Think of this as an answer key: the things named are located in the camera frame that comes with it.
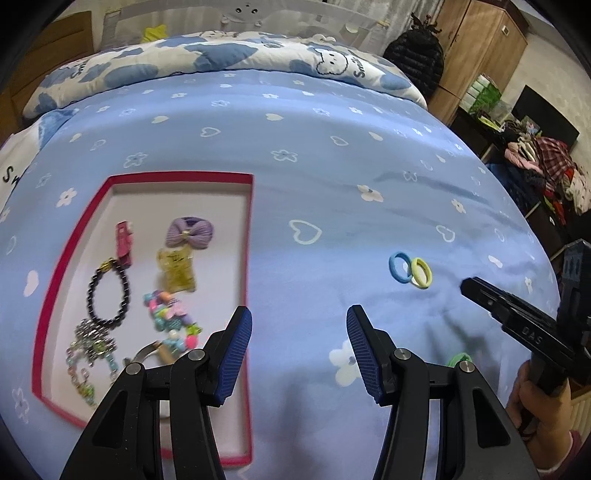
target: wooden wardrobe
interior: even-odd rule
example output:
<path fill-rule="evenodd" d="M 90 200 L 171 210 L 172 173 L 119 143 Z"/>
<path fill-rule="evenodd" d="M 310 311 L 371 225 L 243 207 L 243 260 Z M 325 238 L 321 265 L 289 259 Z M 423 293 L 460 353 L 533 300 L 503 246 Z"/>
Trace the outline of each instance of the wooden wardrobe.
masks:
<path fill-rule="evenodd" d="M 527 46 L 528 23 L 509 0 L 445 0 L 437 27 L 445 68 L 428 109 L 448 125 L 481 73 L 505 90 Z"/>

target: black television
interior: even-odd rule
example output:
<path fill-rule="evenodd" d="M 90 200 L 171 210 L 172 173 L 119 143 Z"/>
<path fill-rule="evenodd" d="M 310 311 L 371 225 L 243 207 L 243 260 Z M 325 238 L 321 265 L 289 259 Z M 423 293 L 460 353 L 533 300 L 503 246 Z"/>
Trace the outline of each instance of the black television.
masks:
<path fill-rule="evenodd" d="M 569 146 L 569 150 L 579 136 L 579 131 L 573 124 L 528 85 L 523 88 L 511 113 L 517 120 L 523 120 L 527 115 L 538 124 L 544 137 L 562 140 Z"/>

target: hair tie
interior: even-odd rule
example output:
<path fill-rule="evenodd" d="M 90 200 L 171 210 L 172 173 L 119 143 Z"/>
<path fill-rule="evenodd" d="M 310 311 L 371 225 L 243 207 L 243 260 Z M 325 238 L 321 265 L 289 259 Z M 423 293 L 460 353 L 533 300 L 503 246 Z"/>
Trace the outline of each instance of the hair tie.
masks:
<path fill-rule="evenodd" d="M 213 237 L 211 222 L 197 217 L 181 217 L 173 220 L 166 233 L 166 246 L 178 247 L 187 242 L 197 249 L 207 248 Z"/>

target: blue bedsheet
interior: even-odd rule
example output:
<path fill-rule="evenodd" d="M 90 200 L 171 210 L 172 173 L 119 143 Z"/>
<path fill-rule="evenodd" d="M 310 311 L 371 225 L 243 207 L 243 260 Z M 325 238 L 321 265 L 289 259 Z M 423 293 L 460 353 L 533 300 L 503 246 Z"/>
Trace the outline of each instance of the blue bedsheet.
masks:
<path fill-rule="evenodd" d="M 74 107 L 0 223 L 0 414 L 46 480 L 60 476 L 80 430 L 31 393 L 35 327 L 64 243 L 114 174 L 255 176 L 254 463 L 229 479 L 372 478 L 389 409 L 374 404 L 359 378 L 346 342 L 351 304 L 425 361 L 469 352 L 504 399 L 527 352 L 461 296 L 461 280 L 478 275 L 556 314 L 556 279 L 517 207 L 468 148 L 411 101 L 300 74 L 237 70 L 150 80 Z M 64 199 L 67 206 L 56 207 Z M 429 263 L 429 289 L 390 276 L 388 258 L 398 250 Z M 24 297 L 31 270 L 39 288 Z M 427 478 L 435 460 L 431 450 Z M 166 470 L 170 478 L 170 463 Z"/>

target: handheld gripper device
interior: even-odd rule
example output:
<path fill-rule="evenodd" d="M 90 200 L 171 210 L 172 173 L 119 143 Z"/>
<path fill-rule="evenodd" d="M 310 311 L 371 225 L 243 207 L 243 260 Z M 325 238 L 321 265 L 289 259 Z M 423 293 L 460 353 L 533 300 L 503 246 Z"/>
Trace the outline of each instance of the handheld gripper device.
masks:
<path fill-rule="evenodd" d="M 426 364 L 375 329 L 361 305 L 347 333 L 368 393 L 392 406 L 374 480 L 421 480 L 429 400 L 441 406 L 437 480 L 539 480 L 503 406 L 473 363 Z"/>
<path fill-rule="evenodd" d="M 238 307 L 225 330 L 174 364 L 130 363 L 107 392 L 74 447 L 60 480 L 163 480 L 160 400 L 170 400 L 177 480 L 224 480 L 208 407 L 232 395 L 252 317 Z"/>

